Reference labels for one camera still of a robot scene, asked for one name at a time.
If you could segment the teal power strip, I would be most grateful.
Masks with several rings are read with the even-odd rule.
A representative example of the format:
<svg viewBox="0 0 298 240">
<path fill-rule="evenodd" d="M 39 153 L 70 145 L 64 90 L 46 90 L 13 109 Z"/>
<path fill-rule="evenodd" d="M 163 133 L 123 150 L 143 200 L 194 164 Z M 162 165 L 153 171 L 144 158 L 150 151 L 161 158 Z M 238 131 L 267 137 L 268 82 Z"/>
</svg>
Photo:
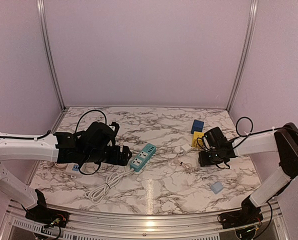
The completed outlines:
<svg viewBox="0 0 298 240">
<path fill-rule="evenodd" d="M 156 146 L 148 143 L 139 154 L 130 162 L 129 167 L 134 172 L 139 172 L 145 164 L 153 157 L 156 153 Z"/>
</svg>

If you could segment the light blue usb charger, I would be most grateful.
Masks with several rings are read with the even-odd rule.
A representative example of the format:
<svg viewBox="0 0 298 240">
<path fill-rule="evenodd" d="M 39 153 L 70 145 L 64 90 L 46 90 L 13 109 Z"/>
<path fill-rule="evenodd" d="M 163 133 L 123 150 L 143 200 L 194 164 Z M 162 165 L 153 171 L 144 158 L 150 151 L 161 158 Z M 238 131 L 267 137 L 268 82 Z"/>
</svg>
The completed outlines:
<svg viewBox="0 0 298 240">
<path fill-rule="evenodd" d="M 224 189 L 224 186 L 221 182 L 217 181 L 210 186 L 210 189 L 216 195 Z"/>
</svg>

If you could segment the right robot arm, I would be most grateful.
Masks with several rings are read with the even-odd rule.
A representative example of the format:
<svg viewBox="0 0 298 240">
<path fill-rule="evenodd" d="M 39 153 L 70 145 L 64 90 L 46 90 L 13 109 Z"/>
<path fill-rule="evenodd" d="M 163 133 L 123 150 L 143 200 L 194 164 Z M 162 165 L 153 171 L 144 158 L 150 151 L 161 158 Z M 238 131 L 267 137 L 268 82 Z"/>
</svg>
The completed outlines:
<svg viewBox="0 0 298 240">
<path fill-rule="evenodd" d="M 241 157 L 274 157 L 276 169 L 241 203 L 234 215 L 241 224 L 252 220 L 261 206 L 279 196 L 298 177 L 298 128 L 292 122 L 280 127 L 255 132 L 236 133 L 228 139 L 219 127 L 208 130 L 198 139 L 201 167 L 221 164 L 229 166 L 230 160 Z"/>
</svg>

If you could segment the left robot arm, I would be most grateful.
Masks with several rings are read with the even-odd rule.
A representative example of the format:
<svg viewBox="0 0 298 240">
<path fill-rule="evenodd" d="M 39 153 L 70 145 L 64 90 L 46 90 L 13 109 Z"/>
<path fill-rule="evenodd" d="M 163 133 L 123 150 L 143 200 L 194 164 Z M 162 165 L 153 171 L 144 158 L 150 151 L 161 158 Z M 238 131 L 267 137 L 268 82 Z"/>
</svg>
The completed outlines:
<svg viewBox="0 0 298 240">
<path fill-rule="evenodd" d="M 44 135 L 9 135 L 0 132 L 0 191 L 20 203 L 27 215 L 49 222 L 56 215 L 47 207 L 44 194 L 28 187 L 10 173 L 4 161 L 44 161 L 57 164 L 102 163 L 126 166 L 132 157 L 128 146 L 116 144 L 120 126 L 116 122 L 94 121 L 86 130 L 74 133 L 48 131 Z"/>
</svg>

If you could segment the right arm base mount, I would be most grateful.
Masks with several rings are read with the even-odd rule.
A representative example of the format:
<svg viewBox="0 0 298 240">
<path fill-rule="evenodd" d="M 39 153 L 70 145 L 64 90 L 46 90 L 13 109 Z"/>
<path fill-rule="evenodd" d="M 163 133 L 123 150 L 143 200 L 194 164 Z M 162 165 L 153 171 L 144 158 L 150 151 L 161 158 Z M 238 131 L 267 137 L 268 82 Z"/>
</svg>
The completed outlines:
<svg viewBox="0 0 298 240">
<path fill-rule="evenodd" d="M 217 220 L 223 229 L 238 228 L 245 225 L 260 223 L 264 219 L 261 210 L 246 214 L 242 210 L 223 212 L 218 215 Z"/>
</svg>

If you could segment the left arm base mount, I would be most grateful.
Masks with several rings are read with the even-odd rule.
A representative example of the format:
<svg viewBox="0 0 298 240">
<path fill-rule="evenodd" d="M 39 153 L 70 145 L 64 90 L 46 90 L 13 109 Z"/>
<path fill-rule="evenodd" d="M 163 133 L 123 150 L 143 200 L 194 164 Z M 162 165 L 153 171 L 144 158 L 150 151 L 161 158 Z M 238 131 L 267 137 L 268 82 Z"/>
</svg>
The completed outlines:
<svg viewBox="0 0 298 240">
<path fill-rule="evenodd" d="M 48 227 L 59 226 L 65 228 L 69 220 L 69 215 L 67 211 L 46 208 L 42 210 L 26 210 L 25 217 Z"/>
</svg>

